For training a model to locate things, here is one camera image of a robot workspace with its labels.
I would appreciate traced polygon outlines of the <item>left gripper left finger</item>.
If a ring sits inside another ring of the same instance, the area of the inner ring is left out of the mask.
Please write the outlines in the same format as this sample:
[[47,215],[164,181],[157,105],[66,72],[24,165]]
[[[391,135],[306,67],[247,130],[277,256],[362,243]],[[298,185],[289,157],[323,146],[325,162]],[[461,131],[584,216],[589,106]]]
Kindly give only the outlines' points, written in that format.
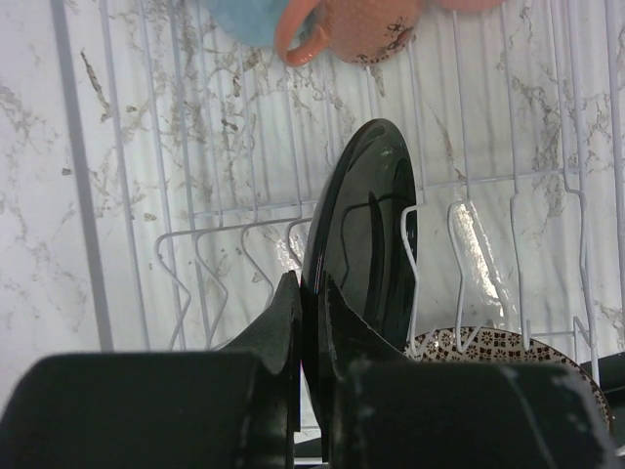
[[217,351],[63,354],[8,402],[12,468],[290,468],[302,309],[294,273]]

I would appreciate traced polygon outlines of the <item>black plate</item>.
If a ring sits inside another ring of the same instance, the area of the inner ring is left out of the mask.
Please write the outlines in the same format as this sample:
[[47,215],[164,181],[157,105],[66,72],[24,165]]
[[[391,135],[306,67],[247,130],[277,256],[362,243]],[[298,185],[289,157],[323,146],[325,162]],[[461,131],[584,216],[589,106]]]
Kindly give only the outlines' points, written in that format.
[[318,304],[330,275],[347,306],[389,344],[407,341],[415,280],[406,250],[417,247],[417,229],[403,245],[402,211],[416,202],[411,159],[392,121],[372,119],[352,136],[316,205],[304,257],[302,365],[314,416],[322,413]]

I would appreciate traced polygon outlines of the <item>tall pink cup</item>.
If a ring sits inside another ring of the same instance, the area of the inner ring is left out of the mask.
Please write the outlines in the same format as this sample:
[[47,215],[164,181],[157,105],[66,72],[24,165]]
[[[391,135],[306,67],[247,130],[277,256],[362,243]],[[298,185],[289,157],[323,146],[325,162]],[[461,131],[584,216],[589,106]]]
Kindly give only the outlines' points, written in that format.
[[436,3],[443,9],[473,14],[493,9],[501,5],[504,0],[437,0]]

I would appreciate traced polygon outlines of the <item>white wire dish rack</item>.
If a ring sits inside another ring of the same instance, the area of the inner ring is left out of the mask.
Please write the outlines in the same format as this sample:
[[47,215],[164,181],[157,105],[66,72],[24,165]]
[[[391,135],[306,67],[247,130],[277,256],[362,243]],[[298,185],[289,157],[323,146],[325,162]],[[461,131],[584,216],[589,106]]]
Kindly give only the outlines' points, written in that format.
[[104,351],[217,348],[303,269],[349,139],[412,159],[414,334],[456,321],[579,362],[624,348],[624,5],[429,6],[368,67],[299,68],[197,1],[53,1]]

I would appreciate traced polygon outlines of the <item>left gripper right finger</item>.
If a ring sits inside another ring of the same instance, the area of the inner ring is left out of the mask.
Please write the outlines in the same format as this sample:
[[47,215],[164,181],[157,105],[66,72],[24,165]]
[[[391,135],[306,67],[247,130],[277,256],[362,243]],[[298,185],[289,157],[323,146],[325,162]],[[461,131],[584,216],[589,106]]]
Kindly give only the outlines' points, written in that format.
[[323,281],[334,468],[611,468],[580,375],[558,364],[416,362]]

